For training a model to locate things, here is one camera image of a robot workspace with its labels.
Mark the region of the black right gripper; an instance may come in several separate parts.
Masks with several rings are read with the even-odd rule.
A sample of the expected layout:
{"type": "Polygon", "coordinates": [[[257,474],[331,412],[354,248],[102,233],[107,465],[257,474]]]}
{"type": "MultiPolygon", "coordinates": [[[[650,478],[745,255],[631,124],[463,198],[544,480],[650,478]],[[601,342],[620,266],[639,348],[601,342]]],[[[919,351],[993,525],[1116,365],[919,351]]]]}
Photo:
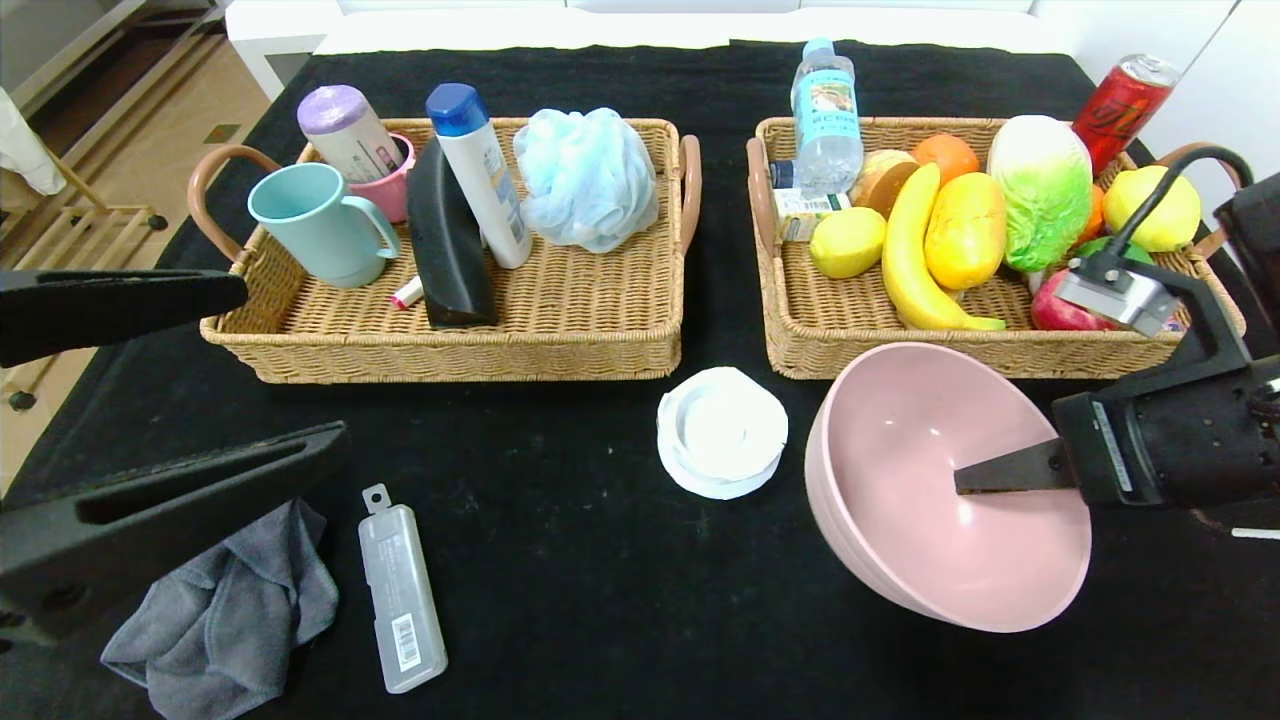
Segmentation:
{"type": "Polygon", "coordinates": [[[1053,402],[1061,438],[959,468],[957,495],[1076,489],[1088,505],[1202,509],[1277,496],[1277,356],[1165,364],[1053,402]]]}

